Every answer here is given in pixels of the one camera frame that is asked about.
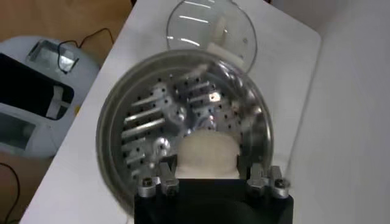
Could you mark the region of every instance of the perforated metal plate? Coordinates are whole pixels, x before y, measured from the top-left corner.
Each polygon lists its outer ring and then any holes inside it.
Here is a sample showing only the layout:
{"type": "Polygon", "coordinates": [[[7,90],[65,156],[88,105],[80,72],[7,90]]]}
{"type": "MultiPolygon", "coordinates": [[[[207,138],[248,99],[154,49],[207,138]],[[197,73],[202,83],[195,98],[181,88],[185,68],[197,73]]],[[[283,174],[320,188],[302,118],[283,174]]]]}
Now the perforated metal plate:
{"type": "Polygon", "coordinates": [[[127,72],[107,97],[97,128],[101,170],[118,200],[131,208],[137,180],[155,176],[158,162],[199,129],[239,142],[242,177],[248,163],[271,162],[268,110],[239,69],[187,50],[156,55],[127,72]]]}

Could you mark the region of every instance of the metal screw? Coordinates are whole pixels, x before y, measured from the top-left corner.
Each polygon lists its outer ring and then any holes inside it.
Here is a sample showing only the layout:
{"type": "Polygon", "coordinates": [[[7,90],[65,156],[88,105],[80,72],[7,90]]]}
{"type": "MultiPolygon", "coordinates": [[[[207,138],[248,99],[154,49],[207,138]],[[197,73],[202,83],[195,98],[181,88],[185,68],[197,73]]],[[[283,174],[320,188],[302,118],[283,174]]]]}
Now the metal screw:
{"type": "Polygon", "coordinates": [[[275,187],[277,188],[285,188],[285,182],[282,179],[276,179],[275,180],[275,187]]]}
{"type": "Polygon", "coordinates": [[[142,180],[142,187],[150,187],[153,184],[153,180],[150,177],[144,178],[142,180]]]}

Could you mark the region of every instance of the black base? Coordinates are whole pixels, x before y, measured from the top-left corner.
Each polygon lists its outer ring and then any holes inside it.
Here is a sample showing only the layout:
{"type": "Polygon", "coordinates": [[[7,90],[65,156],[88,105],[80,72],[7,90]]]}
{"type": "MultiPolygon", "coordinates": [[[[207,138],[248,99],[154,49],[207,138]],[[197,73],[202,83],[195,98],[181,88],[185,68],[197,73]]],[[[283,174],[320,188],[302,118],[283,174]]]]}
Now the black base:
{"type": "Polygon", "coordinates": [[[293,204],[286,199],[247,194],[245,180],[185,180],[168,198],[160,185],[154,198],[135,199],[135,224],[292,224],[293,204]]]}

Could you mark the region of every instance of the white surface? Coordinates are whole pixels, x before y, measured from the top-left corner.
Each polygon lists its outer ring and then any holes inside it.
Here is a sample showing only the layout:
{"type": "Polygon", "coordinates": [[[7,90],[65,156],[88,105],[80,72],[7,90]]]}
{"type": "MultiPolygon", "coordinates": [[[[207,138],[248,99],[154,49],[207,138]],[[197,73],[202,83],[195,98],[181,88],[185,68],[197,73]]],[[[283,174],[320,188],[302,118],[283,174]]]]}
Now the white surface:
{"type": "Polygon", "coordinates": [[[390,223],[390,1],[285,2],[323,38],[293,157],[296,223],[390,223]]]}
{"type": "MultiPolygon", "coordinates": [[[[177,0],[138,1],[107,57],[21,223],[125,223],[98,170],[95,132],[115,82],[135,63],[166,50],[165,26],[177,0]]],[[[275,129],[275,162],[285,164],[296,135],[319,35],[263,1],[240,0],[258,38],[250,76],[267,102],[275,129]]]]}

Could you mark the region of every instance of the black panel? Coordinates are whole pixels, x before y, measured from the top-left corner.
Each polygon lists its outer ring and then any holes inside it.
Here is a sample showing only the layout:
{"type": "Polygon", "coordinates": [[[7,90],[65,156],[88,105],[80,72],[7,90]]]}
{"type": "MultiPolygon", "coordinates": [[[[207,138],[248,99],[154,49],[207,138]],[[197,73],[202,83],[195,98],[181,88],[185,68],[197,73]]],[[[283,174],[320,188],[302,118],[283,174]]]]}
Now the black panel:
{"type": "Polygon", "coordinates": [[[0,103],[45,117],[53,98],[53,86],[63,88],[62,101],[71,103],[73,99],[71,87],[1,53],[0,71],[0,103]]]}
{"type": "Polygon", "coordinates": [[[136,224],[292,224],[293,198],[246,194],[245,180],[180,180],[180,192],[167,198],[157,186],[154,198],[135,199],[136,224]]]}

